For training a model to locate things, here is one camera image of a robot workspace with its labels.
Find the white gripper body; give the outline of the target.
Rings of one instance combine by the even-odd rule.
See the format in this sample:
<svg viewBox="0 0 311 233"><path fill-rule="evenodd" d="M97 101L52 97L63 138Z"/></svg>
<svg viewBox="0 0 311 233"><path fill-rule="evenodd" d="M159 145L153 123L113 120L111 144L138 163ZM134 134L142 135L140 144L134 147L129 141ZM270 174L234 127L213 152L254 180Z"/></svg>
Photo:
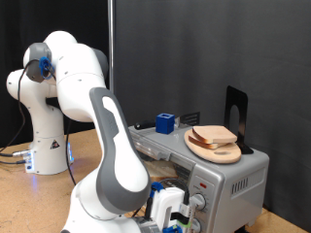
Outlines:
<svg viewBox="0 0 311 233"><path fill-rule="evenodd" d="M160 233L191 233L195 204L178 187L168 187L154 195L151 219Z"/></svg>

